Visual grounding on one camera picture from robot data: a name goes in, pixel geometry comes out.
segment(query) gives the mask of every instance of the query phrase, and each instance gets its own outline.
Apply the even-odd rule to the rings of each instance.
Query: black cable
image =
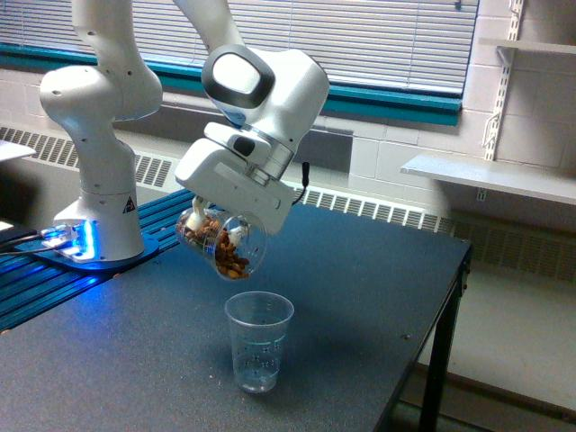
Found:
[[[51,250],[58,250],[63,248],[68,248],[70,245],[68,242],[64,243],[63,245],[58,245],[54,247],[44,247],[42,249],[33,249],[33,250],[24,250],[22,252],[3,252],[0,254],[0,257],[8,257],[8,256],[19,256],[19,255],[30,255],[30,254],[38,254],[40,252],[50,252]]]
[[[309,184],[310,184],[310,164],[308,162],[303,162],[302,163],[302,192],[301,192],[300,196],[292,202],[292,205],[296,205],[297,203],[299,203],[301,201],[301,199],[304,197],[304,194],[306,194],[306,189],[308,188]]]
[[[21,243],[26,243],[27,241],[33,241],[33,240],[38,240],[41,239],[42,235],[41,234],[33,234],[30,236],[25,236],[25,237],[20,237],[20,238],[15,238],[14,240],[10,240],[10,241],[6,241],[5,243],[0,244],[0,250],[1,249],[6,249],[9,247],[13,247],[13,246],[18,246]]]

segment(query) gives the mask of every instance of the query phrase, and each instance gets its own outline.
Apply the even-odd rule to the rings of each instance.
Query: window sill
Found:
[[[0,43],[0,67],[52,70],[75,64],[95,65],[96,58],[59,49]],[[203,92],[199,68],[153,61],[147,64],[157,73],[163,86]],[[324,111],[456,126],[461,107],[459,98],[331,85]]]

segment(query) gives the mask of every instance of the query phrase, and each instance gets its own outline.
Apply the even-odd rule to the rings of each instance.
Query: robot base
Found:
[[[75,263],[71,259],[68,259],[58,252],[40,252],[32,254],[33,256],[48,261],[55,266],[61,266],[67,270],[86,272],[86,273],[122,273],[138,264],[152,258],[158,253],[159,244],[155,238],[151,236],[143,235],[144,240],[144,251],[129,259],[123,259],[121,261],[102,261],[93,263]],[[31,241],[23,245],[18,246],[16,249],[20,251],[28,251],[43,248],[40,241]]]

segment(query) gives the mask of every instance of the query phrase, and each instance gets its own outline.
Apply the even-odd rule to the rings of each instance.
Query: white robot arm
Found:
[[[74,246],[59,251],[80,263],[121,261],[144,250],[134,153],[116,139],[113,122],[154,113],[162,86],[138,53],[131,7],[131,0],[73,0],[74,28],[94,48],[98,66],[64,67],[40,85],[42,106],[68,132],[80,162],[80,197],[55,218],[56,225],[82,228]]]
[[[328,77],[297,49],[247,48],[226,0],[174,1],[210,52],[202,70],[206,94],[233,125],[209,123],[176,180],[275,234],[293,202],[280,179],[326,102]]]
[[[210,123],[176,170],[184,187],[270,234],[292,206],[280,179],[326,101],[322,68],[296,49],[249,49],[226,0],[174,0],[200,33],[210,56],[206,94],[233,126]],[[138,119],[161,104],[158,78],[143,62],[133,34],[131,0],[73,0],[78,36],[94,48],[97,67],[64,67],[40,86],[47,114],[75,143],[80,198],[57,225],[83,227],[59,252],[81,263],[120,261],[143,250],[136,208],[134,154],[113,133],[114,121]],[[60,246],[68,238],[47,241]]]

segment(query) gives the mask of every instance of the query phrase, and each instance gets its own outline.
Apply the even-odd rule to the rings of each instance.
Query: white shelf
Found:
[[[31,156],[34,153],[36,152],[30,147],[2,141],[0,139],[0,162],[5,162],[6,160],[17,158],[25,158],[26,156]]]
[[[576,55],[576,45],[558,45],[556,43],[531,42],[526,40],[505,40],[480,38],[481,45],[492,45],[499,48],[550,54]]]
[[[576,205],[576,175],[559,171],[471,157],[427,154],[414,157],[400,171],[459,185]]]

